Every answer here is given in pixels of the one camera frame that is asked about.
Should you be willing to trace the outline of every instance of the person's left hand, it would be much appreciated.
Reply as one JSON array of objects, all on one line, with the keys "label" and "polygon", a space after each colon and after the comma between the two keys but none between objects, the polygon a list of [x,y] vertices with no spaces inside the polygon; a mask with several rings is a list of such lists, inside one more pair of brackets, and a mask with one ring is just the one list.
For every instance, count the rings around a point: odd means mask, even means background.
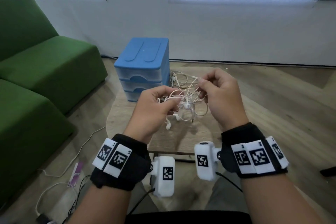
[{"label": "person's left hand", "polygon": [[179,110],[177,105],[181,101],[180,98],[168,99],[166,102],[158,103],[158,98],[169,96],[174,90],[177,89],[168,86],[144,90],[123,134],[149,144],[153,134],[158,131],[166,120],[166,116],[172,115],[173,111]]}]

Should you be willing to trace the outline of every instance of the wrist strap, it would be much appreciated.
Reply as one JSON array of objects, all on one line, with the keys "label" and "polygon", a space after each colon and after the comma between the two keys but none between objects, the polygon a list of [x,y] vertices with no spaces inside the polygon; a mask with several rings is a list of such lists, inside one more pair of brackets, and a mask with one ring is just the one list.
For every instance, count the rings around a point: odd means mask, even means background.
[{"label": "wrist strap", "polygon": [[288,160],[273,137],[252,123],[222,133],[221,162],[240,178],[287,173]]},{"label": "wrist strap", "polygon": [[108,186],[131,191],[151,168],[147,145],[116,134],[106,138],[97,157],[91,181],[96,187]]}]

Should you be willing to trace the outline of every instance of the person's right hand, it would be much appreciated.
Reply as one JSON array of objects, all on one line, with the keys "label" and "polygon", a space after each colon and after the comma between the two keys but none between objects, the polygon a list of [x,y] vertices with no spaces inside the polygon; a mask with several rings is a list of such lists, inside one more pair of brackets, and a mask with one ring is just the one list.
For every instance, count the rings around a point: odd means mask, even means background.
[{"label": "person's right hand", "polygon": [[244,110],[238,82],[228,73],[216,68],[198,79],[202,89],[199,98],[207,94],[211,114],[224,131],[249,122]]}]

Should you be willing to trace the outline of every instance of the green chair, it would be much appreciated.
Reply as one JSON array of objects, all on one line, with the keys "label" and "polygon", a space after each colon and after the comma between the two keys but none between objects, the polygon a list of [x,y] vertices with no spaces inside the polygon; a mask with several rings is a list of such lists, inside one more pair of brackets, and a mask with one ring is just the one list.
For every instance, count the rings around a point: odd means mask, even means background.
[{"label": "green chair", "polygon": [[68,112],[107,76],[98,48],[59,36],[34,0],[0,0],[0,78]]},{"label": "green chair", "polygon": [[44,96],[0,79],[0,205],[74,131]]}]

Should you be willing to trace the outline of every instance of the hand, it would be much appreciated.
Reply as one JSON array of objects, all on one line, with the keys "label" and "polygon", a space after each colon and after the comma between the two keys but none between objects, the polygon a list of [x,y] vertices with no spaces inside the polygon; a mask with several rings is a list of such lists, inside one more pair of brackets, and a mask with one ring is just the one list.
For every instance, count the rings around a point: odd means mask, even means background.
[{"label": "hand", "polygon": [[228,73],[216,68],[198,80],[202,89],[199,98],[207,94],[211,114],[223,127],[223,131],[249,122],[244,110],[238,82]]},{"label": "hand", "polygon": [[168,86],[144,90],[138,99],[124,135],[149,144],[153,134],[158,131],[166,120],[166,116],[172,115],[173,111],[179,110],[177,107],[181,101],[179,98],[168,99],[163,103],[158,103],[157,100],[157,98],[169,96],[174,90],[176,88]]}]

